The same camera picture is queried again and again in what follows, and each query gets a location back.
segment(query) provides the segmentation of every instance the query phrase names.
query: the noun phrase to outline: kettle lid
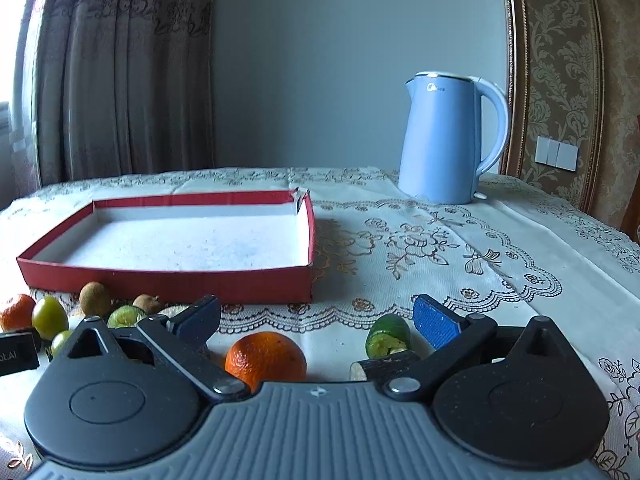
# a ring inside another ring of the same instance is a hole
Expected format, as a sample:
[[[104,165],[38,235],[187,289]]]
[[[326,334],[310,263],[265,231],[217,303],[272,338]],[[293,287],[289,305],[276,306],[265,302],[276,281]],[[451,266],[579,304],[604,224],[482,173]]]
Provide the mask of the kettle lid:
[[[460,79],[462,81],[468,81],[470,83],[474,83],[476,81],[478,81],[478,77],[472,77],[472,76],[464,76],[464,75],[458,75],[458,74],[452,74],[450,72],[438,72],[435,70],[427,70],[425,72],[418,72],[416,75],[414,75],[411,79],[409,79],[409,81],[412,81],[413,79],[415,79],[418,76],[427,76],[427,77],[449,77],[452,79]]]

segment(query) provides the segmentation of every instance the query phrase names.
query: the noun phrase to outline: red box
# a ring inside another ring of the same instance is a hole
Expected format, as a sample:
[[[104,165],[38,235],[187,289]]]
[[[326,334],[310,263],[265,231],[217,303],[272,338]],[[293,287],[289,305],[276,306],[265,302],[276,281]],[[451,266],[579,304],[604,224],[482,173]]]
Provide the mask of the red box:
[[[100,282],[121,299],[308,303],[314,236],[311,198],[298,190],[115,198],[83,207],[17,262],[44,290]]]

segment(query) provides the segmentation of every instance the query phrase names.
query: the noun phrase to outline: orange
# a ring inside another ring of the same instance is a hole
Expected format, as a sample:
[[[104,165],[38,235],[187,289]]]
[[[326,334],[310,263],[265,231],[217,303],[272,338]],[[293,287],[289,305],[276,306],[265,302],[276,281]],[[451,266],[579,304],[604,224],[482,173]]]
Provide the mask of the orange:
[[[0,304],[0,328],[3,332],[31,326],[31,313],[36,302],[26,294],[16,294]]]
[[[263,381],[304,381],[306,359],[288,337],[277,332],[257,332],[233,344],[226,354],[225,370],[255,392]]]

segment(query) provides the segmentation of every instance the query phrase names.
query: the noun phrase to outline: cut cucumber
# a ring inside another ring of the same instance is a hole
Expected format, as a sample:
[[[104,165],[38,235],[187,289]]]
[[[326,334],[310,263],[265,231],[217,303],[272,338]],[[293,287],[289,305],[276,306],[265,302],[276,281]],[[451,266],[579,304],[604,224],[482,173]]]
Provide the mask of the cut cucumber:
[[[369,330],[365,350],[369,359],[378,359],[411,349],[411,331],[398,314],[385,314]]]

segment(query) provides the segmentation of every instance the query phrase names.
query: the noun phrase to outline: kettle handle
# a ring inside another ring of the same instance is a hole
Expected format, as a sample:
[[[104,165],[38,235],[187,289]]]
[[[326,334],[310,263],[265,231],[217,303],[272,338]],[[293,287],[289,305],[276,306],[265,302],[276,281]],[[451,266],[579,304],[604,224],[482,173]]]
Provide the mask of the kettle handle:
[[[486,173],[492,165],[494,165],[500,156],[509,139],[509,105],[502,91],[493,83],[481,79],[474,78],[474,83],[478,93],[487,97],[495,106],[498,112],[498,136],[495,139],[495,145],[489,155],[480,162],[476,170],[476,176]]]

